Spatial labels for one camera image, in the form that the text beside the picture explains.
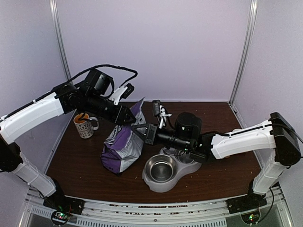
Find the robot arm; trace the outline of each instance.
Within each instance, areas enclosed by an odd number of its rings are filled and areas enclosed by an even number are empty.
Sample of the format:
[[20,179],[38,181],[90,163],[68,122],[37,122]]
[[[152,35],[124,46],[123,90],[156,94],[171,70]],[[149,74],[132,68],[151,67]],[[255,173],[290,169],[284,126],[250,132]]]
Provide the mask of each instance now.
[[173,130],[155,124],[132,126],[132,130],[146,144],[163,144],[166,147],[184,150],[200,163],[248,152],[271,148],[271,155],[259,175],[251,182],[248,194],[243,199],[228,200],[230,213],[265,205],[264,197],[288,166],[301,159],[298,141],[292,126],[279,114],[255,126],[228,133],[209,132],[200,134],[201,119],[192,113],[179,114]]
[[[124,67],[109,66],[116,69]],[[37,100],[0,118],[0,172],[12,172],[19,178],[39,190],[45,198],[45,204],[62,212],[81,213],[83,201],[65,197],[55,179],[41,173],[36,166],[20,151],[16,139],[37,125],[67,114],[73,110],[79,113],[92,113],[118,125],[135,122],[135,116],[127,106],[119,103],[127,98],[134,90],[131,84],[121,85],[108,96],[103,96],[109,85],[114,90],[113,78],[92,67],[86,78],[73,85],[70,81],[54,87]]]

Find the mug handle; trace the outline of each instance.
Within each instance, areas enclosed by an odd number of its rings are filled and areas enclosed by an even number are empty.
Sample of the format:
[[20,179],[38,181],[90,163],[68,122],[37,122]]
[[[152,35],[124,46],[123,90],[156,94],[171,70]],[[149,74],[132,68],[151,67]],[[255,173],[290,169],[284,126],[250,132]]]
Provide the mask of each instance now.
[[95,131],[95,130],[97,130],[99,128],[99,121],[98,121],[98,119],[96,117],[90,117],[89,121],[92,121],[92,120],[97,122],[97,126],[93,127],[93,130]]

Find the pet food bag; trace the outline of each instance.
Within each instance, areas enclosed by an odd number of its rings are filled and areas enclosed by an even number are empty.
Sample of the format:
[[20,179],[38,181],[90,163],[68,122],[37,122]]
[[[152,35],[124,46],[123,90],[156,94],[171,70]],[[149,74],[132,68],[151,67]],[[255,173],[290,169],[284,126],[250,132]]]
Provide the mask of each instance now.
[[143,102],[144,98],[130,108],[136,122],[131,125],[117,125],[104,141],[101,161],[114,174],[125,171],[141,155],[144,142],[132,132],[131,126],[146,123],[141,111]]

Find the bag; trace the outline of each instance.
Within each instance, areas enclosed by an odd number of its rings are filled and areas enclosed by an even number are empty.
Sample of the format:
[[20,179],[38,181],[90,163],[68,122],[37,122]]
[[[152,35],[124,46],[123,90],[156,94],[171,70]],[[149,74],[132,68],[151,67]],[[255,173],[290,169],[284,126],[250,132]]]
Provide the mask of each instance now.
[[146,123],[141,111],[143,102],[144,98],[130,108],[136,122],[131,125],[117,125],[104,141],[101,162],[114,174],[125,171],[141,155],[144,142],[133,133],[131,126]]

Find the stainless steel bowl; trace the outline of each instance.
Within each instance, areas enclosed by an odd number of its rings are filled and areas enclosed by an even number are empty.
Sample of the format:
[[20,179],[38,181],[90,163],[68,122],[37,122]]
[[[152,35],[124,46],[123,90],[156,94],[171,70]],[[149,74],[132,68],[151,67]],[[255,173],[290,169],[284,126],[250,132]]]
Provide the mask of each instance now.
[[152,181],[165,183],[177,174],[177,163],[168,155],[155,155],[146,162],[144,170]]

